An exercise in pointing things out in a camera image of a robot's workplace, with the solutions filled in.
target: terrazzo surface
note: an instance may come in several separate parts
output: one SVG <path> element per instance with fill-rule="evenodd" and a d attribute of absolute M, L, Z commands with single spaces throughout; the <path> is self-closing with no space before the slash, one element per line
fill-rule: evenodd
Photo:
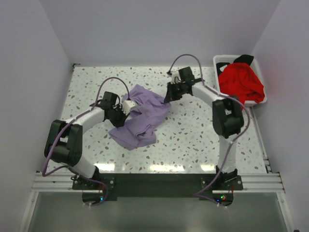
<path fill-rule="evenodd" d="M 93 103 L 100 83 L 110 76 L 121 78 L 129 89 L 139 84 L 165 96 L 168 69 L 75 67 L 61 119 L 85 111 Z M 192 70 L 199 78 L 198 68 L 192 67 Z M 207 85 L 215 87 L 213 68 L 203 68 L 203 76 Z M 121 82 L 111 80 L 102 88 L 100 97 L 104 91 L 121 96 L 126 89 Z M 219 156 L 219 138 L 212 127 L 211 108 L 190 95 L 171 105 L 168 116 L 155 129 L 155 144 L 128 151 L 109 137 L 108 131 L 113 126 L 105 121 L 84 134 L 83 155 L 105 173 L 214 173 Z M 50 161 L 48 171 L 58 166 L 60 164 Z M 237 168 L 241 174 L 266 173 L 253 123 L 237 142 Z"/>

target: black joint motor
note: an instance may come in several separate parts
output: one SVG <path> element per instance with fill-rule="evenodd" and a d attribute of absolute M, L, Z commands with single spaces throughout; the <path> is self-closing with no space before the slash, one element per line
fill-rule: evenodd
<path fill-rule="evenodd" d="M 214 101 L 212 103 L 212 124 L 215 132 L 225 138 L 240 133 L 244 125 L 241 106 L 228 98 Z"/>
<path fill-rule="evenodd" d="M 53 121 L 49 134 L 47 137 L 46 146 L 44 149 L 45 157 L 48 156 L 48 153 L 54 143 L 59 132 L 66 126 L 65 121 L 55 120 Z M 67 142 L 58 141 L 54 151 L 52 153 L 51 159 L 54 162 L 65 163 L 71 167 L 75 166 L 81 156 L 83 151 L 83 127 L 81 125 L 70 125 L 64 133 L 61 135 L 61 138 L 68 137 Z"/>
<path fill-rule="evenodd" d="M 164 98 L 164 103 L 180 100 L 183 98 L 183 94 L 192 93 L 192 85 L 201 81 L 201 78 L 195 79 L 190 67 L 179 69 L 180 82 L 172 83 L 168 82 L 168 91 Z"/>
<path fill-rule="evenodd" d="M 95 166 L 95 168 L 96 168 L 95 172 L 94 172 L 93 176 L 91 177 L 91 179 L 96 180 L 96 181 L 102 181 L 101 178 L 100 178 L 100 173 L 99 173 L 98 167 Z M 90 180 L 86 180 L 86 179 L 80 177 L 77 174 L 75 176 L 72 176 L 71 180 L 73 181 L 74 185 L 79 186 L 79 187 L 85 186 L 85 187 L 87 187 L 88 190 L 97 190 L 100 187 L 99 183 L 93 182 L 93 181 L 90 181 Z"/>
<path fill-rule="evenodd" d="M 220 168 L 218 166 L 216 166 L 216 173 L 218 173 L 220 170 Z M 234 171 L 230 172 L 230 173 L 223 173 L 221 172 L 219 175 L 219 178 L 217 179 L 217 183 L 216 184 L 221 184 L 227 181 L 231 181 L 235 178 L 237 178 L 238 176 L 238 170 L 235 169 Z"/>
<path fill-rule="evenodd" d="M 118 95 L 111 92 L 105 92 L 103 99 L 99 100 L 96 107 L 104 110 L 104 120 L 108 119 L 115 127 L 122 127 L 128 115 L 122 111 L 122 105 L 117 104 Z"/>

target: purple cloth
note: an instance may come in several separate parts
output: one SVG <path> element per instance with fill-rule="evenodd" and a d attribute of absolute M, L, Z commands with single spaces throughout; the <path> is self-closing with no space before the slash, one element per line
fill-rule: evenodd
<path fill-rule="evenodd" d="M 110 136 L 128 150 L 155 143 L 154 129 L 170 110 L 170 103 L 164 103 L 164 97 L 140 85 L 135 85 L 130 91 L 130 98 L 138 105 L 130 112 L 132 119 L 127 120 L 123 127 L 109 131 Z"/>

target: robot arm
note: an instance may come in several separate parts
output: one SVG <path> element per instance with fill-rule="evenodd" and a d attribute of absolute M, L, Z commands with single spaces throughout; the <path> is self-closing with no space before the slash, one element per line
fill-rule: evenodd
<path fill-rule="evenodd" d="M 98 101 L 95 107 L 91 107 L 83 112 L 76 119 L 70 118 L 65 121 L 53 121 L 44 150 L 45 157 L 48 156 L 59 132 L 73 121 L 57 142 L 52 151 L 51 160 L 64 163 L 76 173 L 96 180 L 98 168 L 83 156 L 83 134 L 94 125 L 106 119 L 115 127 L 124 125 L 130 111 L 134 110 L 137 105 L 133 101 L 124 101 L 123 103 L 116 104 L 117 97 L 116 94 L 105 92 L 103 99 Z"/>
<path fill-rule="evenodd" d="M 220 143 L 216 171 L 222 169 L 221 180 L 223 181 L 236 178 L 236 146 L 232 146 L 229 151 L 228 148 L 230 141 L 240 133 L 241 127 L 244 125 L 240 105 L 231 99 L 222 97 L 223 94 L 218 96 L 215 94 L 217 91 L 211 87 L 210 90 L 205 88 L 200 78 L 194 78 L 190 67 L 169 72 L 168 75 L 171 76 L 171 82 L 168 83 L 165 102 L 179 100 L 183 94 L 191 94 L 212 107 L 212 124 L 215 132 L 219 135 Z M 229 155 L 222 167 L 227 152 Z"/>

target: white basket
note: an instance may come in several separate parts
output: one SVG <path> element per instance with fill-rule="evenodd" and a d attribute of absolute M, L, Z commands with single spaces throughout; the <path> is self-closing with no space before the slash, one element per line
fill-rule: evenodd
<path fill-rule="evenodd" d="M 220 91 L 220 86 L 219 86 L 219 78 L 218 78 L 216 64 L 220 63 L 220 62 L 233 63 L 233 61 L 238 57 L 240 57 L 240 55 L 239 56 L 237 56 L 237 55 L 218 55 L 218 56 L 213 57 L 214 74 L 215 74 L 215 77 L 216 77 L 216 85 L 217 85 L 218 91 Z M 250 65 L 250 67 L 254 71 L 255 75 L 259 78 L 261 83 L 265 86 L 264 79 L 263 79 L 261 70 L 259 68 L 259 65 L 258 65 L 256 59 L 253 59 L 253 62 Z M 264 97 L 263 101 L 261 101 L 260 103 L 265 103 L 267 101 L 267 95 L 265 93 L 265 88 L 264 88 L 264 94 L 265 94 L 265 97 Z M 255 101 L 245 101 L 246 107 L 254 106 L 256 104 L 257 103 Z"/>

